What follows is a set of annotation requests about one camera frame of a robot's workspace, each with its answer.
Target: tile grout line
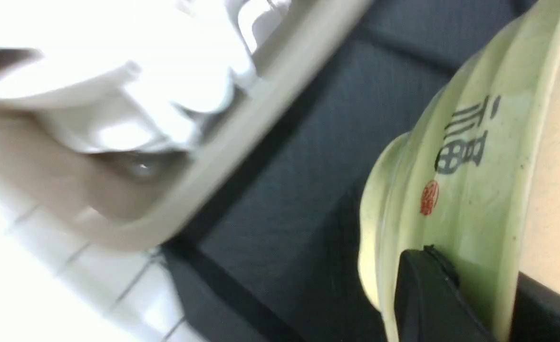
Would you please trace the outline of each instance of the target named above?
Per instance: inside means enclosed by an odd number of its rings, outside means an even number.
[[[24,221],[26,221],[28,218],[30,218],[30,216],[32,216],[32,214],[34,214],[35,211],[37,211],[38,209],[39,209],[39,204],[35,204],[31,208],[29,208],[26,212],[24,212],[24,214],[21,214],[20,216],[18,216],[14,220],[12,225],[10,225],[10,227],[8,229],[6,229],[6,231],[3,232],[3,235],[12,234],[16,230],[16,228],[19,227],[19,225],[21,225],[22,223],[24,223]]]
[[[90,247],[92,245],[91,242],[87,242],[85,243],[84,246],[81,246],[80,249],[78,249],[77,251],[75,251],[73,254],[71,254],[71,256],[69,256],[69,258],[67,259],[67,261],[64,263],[63,266],[60,267],[60,269],[58,270],[58,272],[56,272],[56,274],[54,275],[54,277],[59,277],[62,275],[62,273],[64,273],[67,268],[73,263],[75,262],[75,260],[77,260],[84,252],[86,249],[88,249],[88,247]]]
[[[165,257],[163,255],[163,253],[161,252],[161,250],[158,250],[156,253],[154,254],[149,254],[149,257],[151,258],[151,260],[153,262],[155,262],[157,265],[162,266],[162,268],[164,268],[165,270],[168,270],[168,265],[167,262],[165,260]]]
[[[103,314],[103,316],[107,316],[107,314],[109,314],[111,311],[113,311],[113,309],[115,309],[115,307],[117,307],[117,305],[119,305],[119,303],[122,301],[122,299],[124,299],[124,297],[126,297],[128,295],[128,293],[130,292],[130,290],[132,290],[132,288],[134,288],[136,283],[141,280],[143,275],[145,275],[145,272],[147,270],[149,270],[149,266],[151,266],[152,264],[154,264],[154,262],[151,259],[147,260],[147,262],[145,263],[145,266],[143,266],[143,268],[141,268],[141,270],[138,271],[138,273],[134,276],[132,281],[130,281],[128,286],[126,286],[126,288],[117,297],[117,299],[115,299],[115,302],[113,303],[113,305],[111,305],[111,307]]]
[[[168,339],[170,338],[170,336],[172,336],[172,334],[176,331],[176,329],[178,329],[178,327],[180,327],[181,324],[183,324],[186,320],[185,315],[183,314],[183,316],[180,318],[180,320],[178,320],[178,322],[176,322],[176,324],[164,335],[164,337],[162,338],[162,340],[160,342],[167,342]]]

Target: fabric surface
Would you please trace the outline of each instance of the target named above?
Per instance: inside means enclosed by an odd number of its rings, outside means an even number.
[[[233,177],[164,246],[191,325],[211,342],[382,341],[380,317],[357,276],[364,179],[457,67],[526,6],[376,2]]]
[[[560,341],[560,295],[523,274],[519,275],[511,341]]]

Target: chinese character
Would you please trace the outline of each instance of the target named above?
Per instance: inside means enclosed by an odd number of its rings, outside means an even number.
[[[478,166],[483,158],[487,131],[480,138],[470,141],[456,139],[445,144],[439,150],[434,169],[441,175],[451,175],[465,162],[474,162]]]
[[[491,106],[490,118],[493,119],[498,112],[500,106],[500,100],[502,96],[498,96],[493,101]],[[475,104],[464,110],[456,111],[451,115],[451,123],[445,126],[445,139],[450,136],[462,134],[476,125],[477,127],[483,122],[483,117],[485,111],[487,111],[487,104],[489,103],[489,96],[487,95],[483,101],[483,104]]]

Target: white plastic object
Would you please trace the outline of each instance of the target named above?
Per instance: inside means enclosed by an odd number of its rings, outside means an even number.
[[[259,77],[237,24],[243,3],[244,0],[197,0],[193,13],[202,26],[213,32],[215,45],[232,69],[234,83],[248,92]]]
[[[139,2],[143,0],[129,1],[130,4]],[[84,42],[108,41],[111,35],[107,33],[115,34],[115,30],[130,22],[130,15],[126,15],[130,6],[125,3],[121,0],[0,0],[0,48],[62,49]]]
[[[228,53],[217,26],[179,10],[154,7],[135,43],[139,76],[183,108],[203,114],[225,110],[234,98]]]
[[[291,0],[277,1],[248,0],[237,17],[238,27],[251,54],[271,36],[282,23],[289,10]]]
[[[135,81],[134,63],[84,59],[80,68],[70,61],[71,56],[39,57],[9,67],[0,73],[0,102],[36,110],[50,134],[76,152],[193,148],[197,125],[155,86]]]

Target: red seal stamp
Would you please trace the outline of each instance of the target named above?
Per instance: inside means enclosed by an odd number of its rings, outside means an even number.
[[[432,209],[436,206],[438,201],[438,183],[436,181],[430,181],[426,184],[424,191],[422,192],[422,203],[419,207],[419,212],[428,216],[432,214]]]

